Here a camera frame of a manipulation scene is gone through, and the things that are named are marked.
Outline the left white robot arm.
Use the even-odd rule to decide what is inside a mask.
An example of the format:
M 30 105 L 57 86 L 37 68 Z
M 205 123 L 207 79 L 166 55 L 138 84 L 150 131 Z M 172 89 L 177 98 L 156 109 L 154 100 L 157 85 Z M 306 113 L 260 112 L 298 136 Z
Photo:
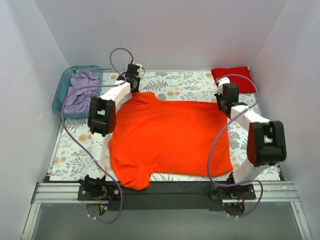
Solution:
M 102 180 L 108 155 L 108 143 L 116 127 L 116 106 L 130 93 L 139 91 L 141 78 L 145 69 L 141 64 L 130 63 L 124 76 L 120 76 L 115 87 L 107 90 L 99 97 L 90 101 L 88 127 L 91 133 L 91 154 L 93 163 L 86 171 L 85 179 Z

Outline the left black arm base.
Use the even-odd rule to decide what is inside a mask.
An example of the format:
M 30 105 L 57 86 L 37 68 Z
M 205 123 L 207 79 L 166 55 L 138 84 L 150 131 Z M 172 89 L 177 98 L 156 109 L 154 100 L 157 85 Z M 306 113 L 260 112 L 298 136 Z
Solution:
M 78 181 L 78 201 L 119 201 L 121 199 L 120 190 L 115 182 L 106 181 L 103 178 L 91 178 L 86 175 L 84 179 Z

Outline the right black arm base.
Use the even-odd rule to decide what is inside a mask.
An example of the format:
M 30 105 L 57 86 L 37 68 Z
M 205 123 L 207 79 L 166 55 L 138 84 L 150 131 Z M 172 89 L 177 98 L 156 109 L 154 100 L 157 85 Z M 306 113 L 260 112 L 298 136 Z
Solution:
M 228 177 L 226 181 L 216 181 L 210 183 L 204 190 L 204 193 L 212 200 L 255 200 L 256 193 L 252 182 L 243 183 L 235 186 L 224 186 L 221 185 L 232 185 L 234 183 L 233 177 Z

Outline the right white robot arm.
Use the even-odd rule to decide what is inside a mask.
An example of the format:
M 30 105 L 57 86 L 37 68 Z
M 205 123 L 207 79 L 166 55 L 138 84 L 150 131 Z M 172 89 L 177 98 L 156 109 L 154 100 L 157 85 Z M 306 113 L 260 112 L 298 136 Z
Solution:
M 283 162 L 287 157 L 283 123 L 255 113 L 252 108 L 257 102 L 250 106 L 240 102 L 239 86 L 229 79 L 236 76 L 237 74 L 228 74 L 215 82 L 218 110 L 229 118 L 227 125 L 237 122 L 248 132 L 246 159 L 238 169 L 230 173 L 226 181 L 226 192 L 232 199 L 243 195 L 243 185 L 250 184 L 264 170 Z

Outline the orange t shirt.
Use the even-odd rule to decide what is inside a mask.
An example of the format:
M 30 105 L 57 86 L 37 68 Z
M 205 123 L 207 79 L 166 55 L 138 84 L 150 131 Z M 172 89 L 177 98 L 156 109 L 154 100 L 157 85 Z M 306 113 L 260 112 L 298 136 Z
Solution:
M 153 173 L 222 176 L 233 170 L 226 123 L 215 102 L 134 93 L 116 114 L 111 167 L 120 184 L 134 190 L 147 188 Z

